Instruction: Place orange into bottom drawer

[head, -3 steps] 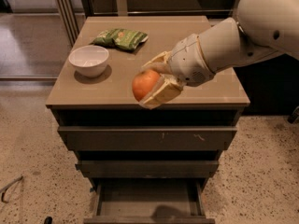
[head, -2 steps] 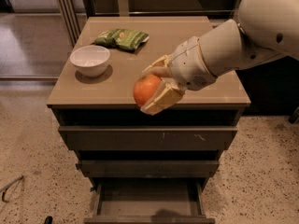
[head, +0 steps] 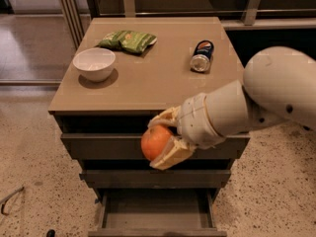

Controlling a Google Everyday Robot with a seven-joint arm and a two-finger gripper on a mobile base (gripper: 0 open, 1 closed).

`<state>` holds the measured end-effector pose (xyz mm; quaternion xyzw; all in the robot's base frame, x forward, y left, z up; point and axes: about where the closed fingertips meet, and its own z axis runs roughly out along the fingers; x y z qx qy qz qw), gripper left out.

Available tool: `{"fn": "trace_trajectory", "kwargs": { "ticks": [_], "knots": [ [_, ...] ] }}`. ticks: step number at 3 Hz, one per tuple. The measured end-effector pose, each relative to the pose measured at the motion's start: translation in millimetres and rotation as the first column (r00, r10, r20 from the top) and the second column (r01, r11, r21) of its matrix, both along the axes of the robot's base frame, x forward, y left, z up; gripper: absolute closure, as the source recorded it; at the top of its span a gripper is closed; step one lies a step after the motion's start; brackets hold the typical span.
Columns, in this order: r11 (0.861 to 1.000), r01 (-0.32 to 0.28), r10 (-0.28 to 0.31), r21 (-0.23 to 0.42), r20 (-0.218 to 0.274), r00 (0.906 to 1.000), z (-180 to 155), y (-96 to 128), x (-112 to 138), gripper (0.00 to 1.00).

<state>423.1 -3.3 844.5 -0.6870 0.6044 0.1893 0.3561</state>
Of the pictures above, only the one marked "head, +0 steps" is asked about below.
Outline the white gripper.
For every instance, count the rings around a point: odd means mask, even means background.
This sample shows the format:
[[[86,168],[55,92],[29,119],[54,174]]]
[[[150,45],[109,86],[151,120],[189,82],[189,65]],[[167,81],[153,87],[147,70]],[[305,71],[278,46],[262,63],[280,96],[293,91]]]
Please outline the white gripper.
[[[169,108],[155,116],[148,124],[177,127],[183,139],[172,136],[162,152],[150,162],[150,167],[167,170],[189,159],[197,148],[207,149],[225,140],[211,124],[206,108],[206,94],[186,99],[181,106]]]

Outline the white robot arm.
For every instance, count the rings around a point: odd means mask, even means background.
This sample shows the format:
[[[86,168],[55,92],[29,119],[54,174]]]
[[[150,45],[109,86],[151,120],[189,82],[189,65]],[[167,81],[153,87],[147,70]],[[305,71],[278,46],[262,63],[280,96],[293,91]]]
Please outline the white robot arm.
[[[169,169],[230,135],[287,120],[316,129],[316,60],[289,47],[273,46],[249,60],[241,81],[197,94],[153,118],[150,126],[173,126],[178,135],[169,139],[150,166]]]

